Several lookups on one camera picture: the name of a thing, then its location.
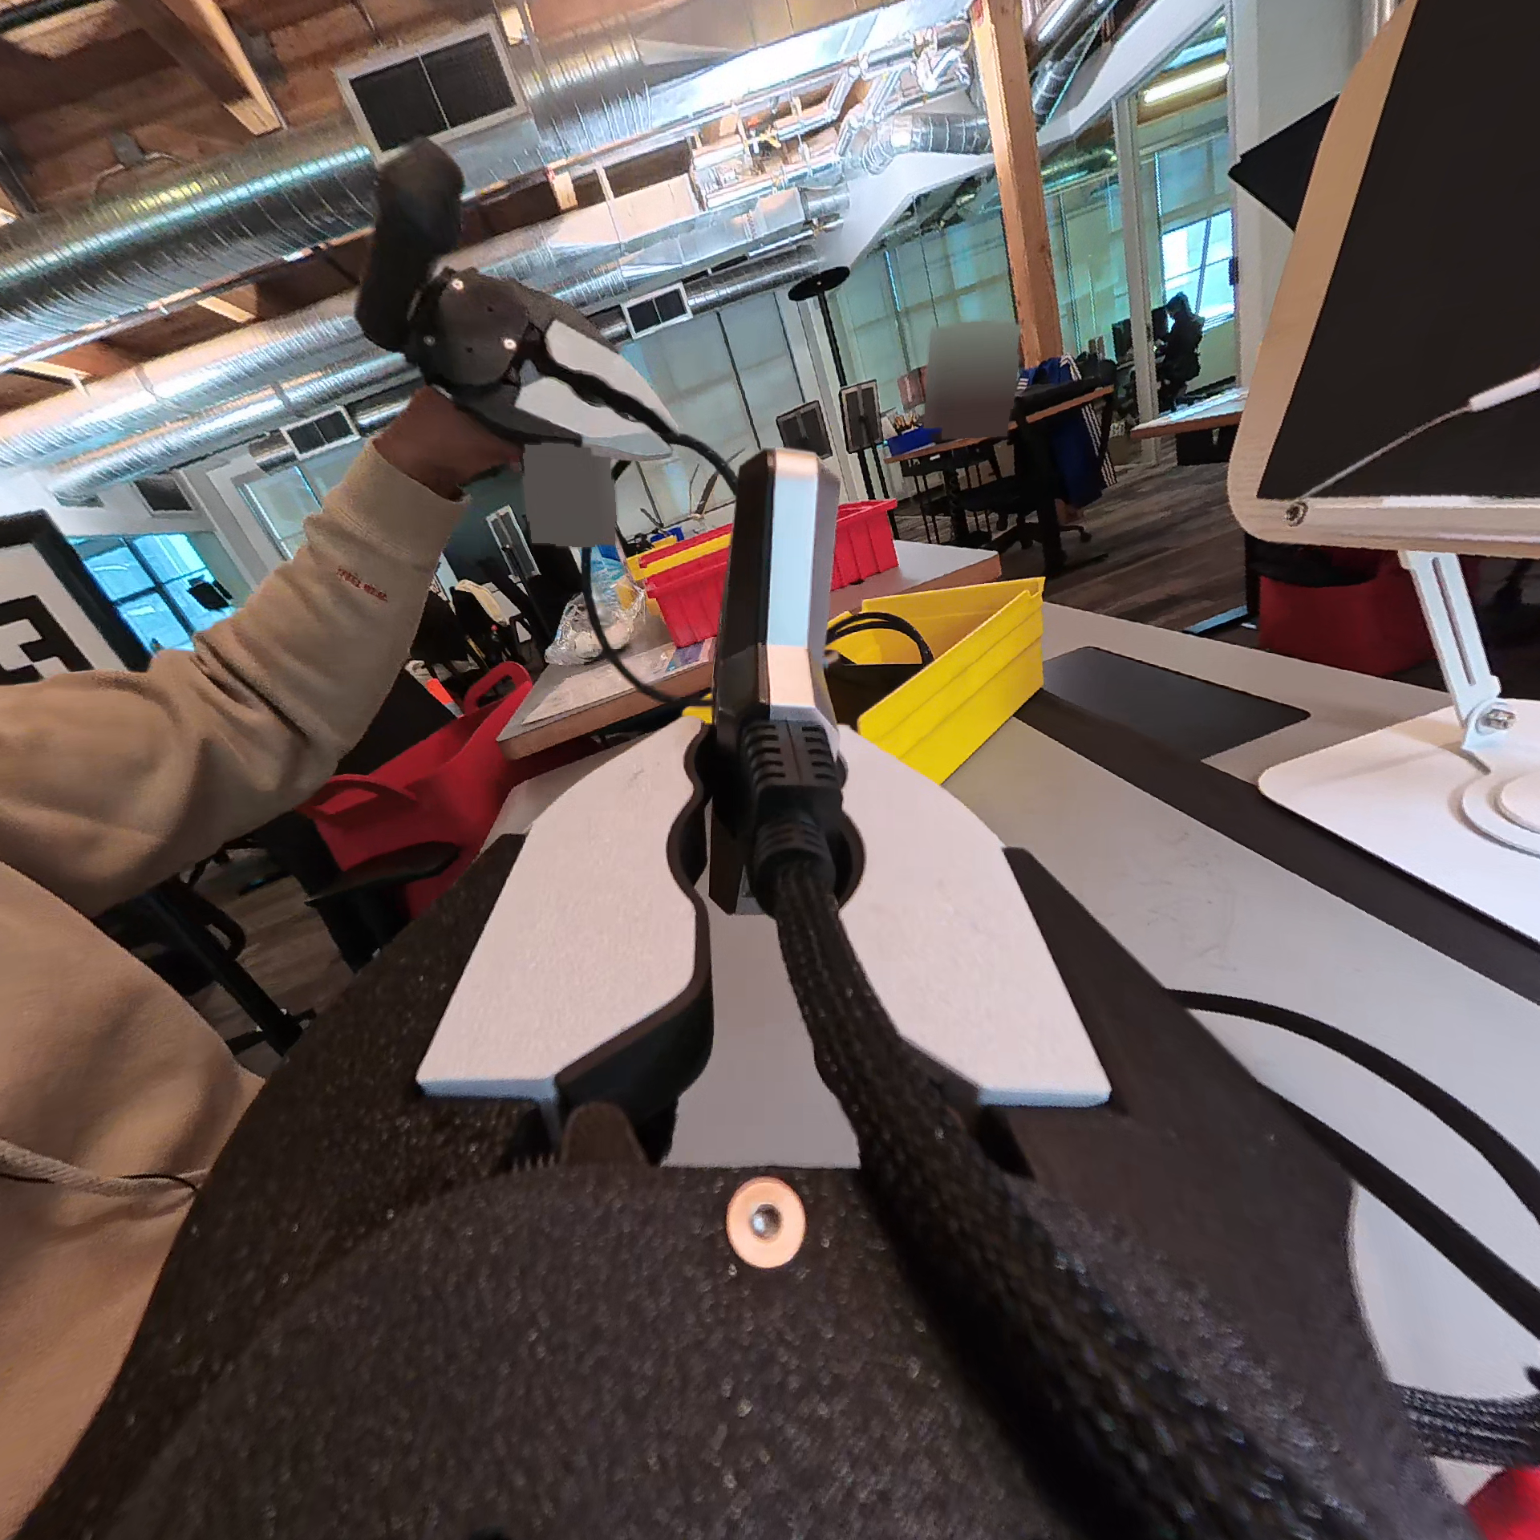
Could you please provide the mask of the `black-framed marker sign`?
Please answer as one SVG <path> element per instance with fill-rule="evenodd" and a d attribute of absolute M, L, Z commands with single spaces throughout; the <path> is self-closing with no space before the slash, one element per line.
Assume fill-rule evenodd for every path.
<path fill-rule="evenodd" d="M 50 516 L 2 518 L 2 683 L 145 671 L 150 654 Z"/>

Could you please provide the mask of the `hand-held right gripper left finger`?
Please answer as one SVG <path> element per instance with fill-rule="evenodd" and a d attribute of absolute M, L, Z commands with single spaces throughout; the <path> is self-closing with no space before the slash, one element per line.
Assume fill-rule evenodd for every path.
<path fill-rule="evenodd" d="M 646 1124 L 713 1044 L 705 866 L 709 726 L 667 725 L 532 823 L 418 1067 L 432 1098 L 589 1104 Z"/>

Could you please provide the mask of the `clear plastic bag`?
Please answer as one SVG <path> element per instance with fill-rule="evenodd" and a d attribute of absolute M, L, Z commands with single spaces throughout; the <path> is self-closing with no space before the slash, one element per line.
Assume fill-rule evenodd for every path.
<path fill-rule="evenodd" d="M 630 582 L 603 585 L 567 601 L 555 637 L 546 648 L 549 665 L 578 667 L 606 656 L 606 648 L 626 651 L 647 613 L 644 591 Z"/>

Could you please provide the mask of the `red storage box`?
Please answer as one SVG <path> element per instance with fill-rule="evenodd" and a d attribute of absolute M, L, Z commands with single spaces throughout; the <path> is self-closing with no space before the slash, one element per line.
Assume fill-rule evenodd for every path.
<path fill-rule="evenodd" d="M 1376 677 L 1435 659 L 1416 588 L 1401 568 L 1335 587 L 1261 578 L 1260 640 L 1277 656 Z"/>

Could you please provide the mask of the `silver ventilation duct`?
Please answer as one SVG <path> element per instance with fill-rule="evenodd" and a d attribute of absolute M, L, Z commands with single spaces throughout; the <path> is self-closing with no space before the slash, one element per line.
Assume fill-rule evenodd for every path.
<path fill-rule="evenodd" d="M 802 252 L 897 158 L 977 158 L 971 3 L 346 3 L 405 28 L 319 66 L 337 111 L 4 229 L 4 373 L 111 356 L 4 407 L 4 476 L 68 505 L 395 386 L 357 289 L 386 172 L 463 175 L 454 264 L 629 330 L 626 307 Z"/>

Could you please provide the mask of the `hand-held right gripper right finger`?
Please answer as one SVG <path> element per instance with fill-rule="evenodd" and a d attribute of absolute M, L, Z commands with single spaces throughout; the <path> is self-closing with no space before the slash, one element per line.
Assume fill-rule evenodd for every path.
<path fill-rule="evenodd" d="M 988 823 L 851 726 L 862 872 L 841 918 L 899 1034 L 979 1107 L 1094 1107 L 1111 1081 Z"/>

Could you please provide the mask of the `person's left forearm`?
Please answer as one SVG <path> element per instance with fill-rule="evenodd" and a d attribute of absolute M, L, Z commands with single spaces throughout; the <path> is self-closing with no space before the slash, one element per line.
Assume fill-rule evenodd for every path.
<path fill-rule="evenodd" d="M 299 556 L 234 619 L 145 671 L 4 688 L 4 929 L 134 898 L 294 809 L 403 671 L 461 516 L 362 452 Z"/>

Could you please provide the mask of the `person's beige hoodie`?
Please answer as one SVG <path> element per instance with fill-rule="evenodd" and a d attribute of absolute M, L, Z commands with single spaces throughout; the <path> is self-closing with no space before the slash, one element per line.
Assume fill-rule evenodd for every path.
<path fill-rule="evenodd" d="M 102 1176 L 199 1176 L 262 1080 L 88 918 L 4 869 L 4 1143 Z M 15 1534 L 117 1379 L 183 1227 L 183 1184 L 2 1192 L 2 1511 Z"/>

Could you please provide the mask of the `red ribbed bin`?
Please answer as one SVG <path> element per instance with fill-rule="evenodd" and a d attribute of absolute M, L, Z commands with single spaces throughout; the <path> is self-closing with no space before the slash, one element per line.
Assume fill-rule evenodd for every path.
<path fill-rule="evenodd" d="M 896 499 L 839 505 L 833 591 L 856 587 L 900 565 L 897 507 Z M 732 536 L 732 524 L 724 524 L 689 541 L 650 550 L 630 562 L 650 605 L 681 648 L 713 639 L 721 631 Z"/>

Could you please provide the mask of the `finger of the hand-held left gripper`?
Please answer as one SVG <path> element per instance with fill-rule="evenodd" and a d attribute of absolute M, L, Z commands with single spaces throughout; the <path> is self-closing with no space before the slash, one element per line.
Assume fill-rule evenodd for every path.
<path fill-rule="evenodd" d="M 521 386 L 518 409 L 558 435 L 607 459 L 655 461 L 672 455 L 666 436 L 607 404 L 578 395 L 569 383 L 535 375 Z"/>
<path fill-rule="evenodd" d="M 547 373 L 612 404 L 615 412 L 638 409 L 649 418 L 666 418 L 666 404 L 626 356 L 601 336 L 590 336 L 566 320 L 552 320 L 544 333 Z"/>

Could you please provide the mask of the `red plastic bin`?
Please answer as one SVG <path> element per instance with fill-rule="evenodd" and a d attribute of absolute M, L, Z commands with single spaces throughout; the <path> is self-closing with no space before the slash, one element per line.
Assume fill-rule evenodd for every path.
<path fill-rule="evenodd" d="M 1540 1539 L 1540 1471 L 1538 1467 L 1493 1474 L 1465 1505 L 1482 1539 Z"/>

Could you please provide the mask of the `wood-framed black board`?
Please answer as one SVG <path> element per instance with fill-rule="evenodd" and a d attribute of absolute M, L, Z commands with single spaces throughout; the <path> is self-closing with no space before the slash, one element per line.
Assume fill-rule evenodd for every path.
<path fill-rule="evenodd" d="M 1338 102 L 1337 95 L 1244 151 L 1228 172 L 1231 183 L 1269 211 L 1290 232 L 1300 226 L 1320 146 Z"/>
<path fill-rule="evenodd" d="M 1269 544 L 1538 558 L 1538 3 L 1404 3 L 1343 88 L 1229 507 Z"/>

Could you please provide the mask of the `blue striped jacket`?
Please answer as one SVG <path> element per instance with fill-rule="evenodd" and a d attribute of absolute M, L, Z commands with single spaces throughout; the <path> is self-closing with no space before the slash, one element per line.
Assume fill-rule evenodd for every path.
<path fill-rule="evenodd" d="M 1086 353 L 1080 360 L 1051 356 L 1028 373 L 1033 387 L 1065 389 L 1080 384 L 1091 389 L 1114 387 L 1115 366 L 1106 356 Z M 1060 484 L 1060 498 L 1074 508 L 1085 510 L 1102 499 L 1115 484 L 1111 461 L 1112 398 L 1092 406 L 1074 407 L 1043 424 Z"/>

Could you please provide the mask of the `black floor lamp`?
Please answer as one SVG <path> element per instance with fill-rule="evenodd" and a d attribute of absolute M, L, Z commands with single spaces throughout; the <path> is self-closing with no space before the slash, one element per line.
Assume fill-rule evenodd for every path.
<path fill-rule="evenodd" d="M 825 412 L 828 435 L 839 462 L 847 462 L 850 447 L 845 436 L 844 392 L 851 384 L 841 346 L 836 306 L 831 298 L 848 270 L 828 267 L 796 281 L 787 298 L 802 321 L 804 340 L 814 366 L 821 409 Z"/>

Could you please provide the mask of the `yellow plastic bin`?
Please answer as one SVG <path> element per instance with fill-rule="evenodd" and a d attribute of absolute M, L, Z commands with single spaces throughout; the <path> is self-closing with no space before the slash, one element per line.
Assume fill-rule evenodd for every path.
<path fill-rule="evenodd" d="M 841 734 L 942 783 L 1045 683 L 1045 582 L 913 590 L 830 614 L 810 574 L 729 579 L 696 765 L 725 809 L 765 765 L 847 782 Z"/>

